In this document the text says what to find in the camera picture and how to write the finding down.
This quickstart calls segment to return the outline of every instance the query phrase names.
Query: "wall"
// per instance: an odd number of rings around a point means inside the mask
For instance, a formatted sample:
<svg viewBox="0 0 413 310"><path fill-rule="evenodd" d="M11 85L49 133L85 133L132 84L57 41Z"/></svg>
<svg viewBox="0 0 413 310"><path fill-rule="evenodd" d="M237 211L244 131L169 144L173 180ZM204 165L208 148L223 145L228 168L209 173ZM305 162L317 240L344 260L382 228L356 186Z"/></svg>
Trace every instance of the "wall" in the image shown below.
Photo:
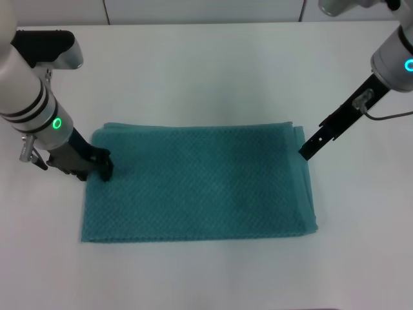
<svg viewBox="0 0 413 310"><path fill-rule="evenodd" d="M11 0L20 26L393 19L386 5L331 18L317 0Z"/></svg>

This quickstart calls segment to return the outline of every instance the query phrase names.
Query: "white table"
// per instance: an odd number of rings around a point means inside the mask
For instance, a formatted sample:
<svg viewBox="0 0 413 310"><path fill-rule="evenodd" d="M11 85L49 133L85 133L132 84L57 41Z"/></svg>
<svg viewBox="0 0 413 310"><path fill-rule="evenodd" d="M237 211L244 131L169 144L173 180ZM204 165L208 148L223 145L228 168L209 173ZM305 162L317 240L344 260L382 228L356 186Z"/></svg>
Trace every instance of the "white table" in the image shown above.
<svg viewBox="0 0 413 310"><path fill-rule="evenodd" d="M55 71L52 88L86 139L109 121L293 121L309 137L396 27L67 27L85 64ZM412 100L392 92L372 114ZM329 142L310 161L319 231L278 240L80 243L85 184L20 163L20 150L1 122L1 309L412 309L413 118L363 118Z"/></svg>

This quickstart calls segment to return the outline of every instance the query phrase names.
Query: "metal bracket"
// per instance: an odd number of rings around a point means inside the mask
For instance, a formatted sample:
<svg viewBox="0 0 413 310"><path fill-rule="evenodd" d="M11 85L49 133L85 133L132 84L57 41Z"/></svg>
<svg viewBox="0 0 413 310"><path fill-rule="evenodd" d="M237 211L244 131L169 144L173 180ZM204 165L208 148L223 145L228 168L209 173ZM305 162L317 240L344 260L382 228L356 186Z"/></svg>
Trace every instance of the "metal bracket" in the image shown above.
<svg viewBox="0 0 413 310"><path fill-rule="evenodd" d="M39 152L34 148L35 136L27 135L25 137L21 137L21 139L25 144L23 145L20 153L20 161L22 161L23 163L31 162L34 165L38 166L40 169L47 170L47 165L43 161Z"/></svg>

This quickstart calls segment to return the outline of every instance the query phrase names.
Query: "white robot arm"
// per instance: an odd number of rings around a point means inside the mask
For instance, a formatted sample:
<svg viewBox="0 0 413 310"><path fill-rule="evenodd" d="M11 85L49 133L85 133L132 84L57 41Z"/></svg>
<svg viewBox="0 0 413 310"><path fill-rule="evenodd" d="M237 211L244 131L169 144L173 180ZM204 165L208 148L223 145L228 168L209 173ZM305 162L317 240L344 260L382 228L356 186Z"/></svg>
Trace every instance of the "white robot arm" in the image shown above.
<svg viewBox="0 0 413 310"><path fill-rule="evenodd" d="M72 33L16 32L13 8L9 0L0 0L0 116L23 136L20 160L47 170L35 148L43 149L50 153L49 166L80 180L92 171L108 180L110 153L81 137L50 88L53 68L73 69L82 63Z"/></svg>
<svg viewBox="0 0 413 310"><path fill-rule="evenodd" d="M366 8L378 0L319 0L320 9L336 16L353 6ZM384 120L412 115L413 112L375 118L367 111L390 90L413 90L413 0L385 0L400 26L376 50L370 60L373 74L328 118L320 129L303 145L300 154L309 160L331 139L337 139L362 115L373 120Z"/></svg>

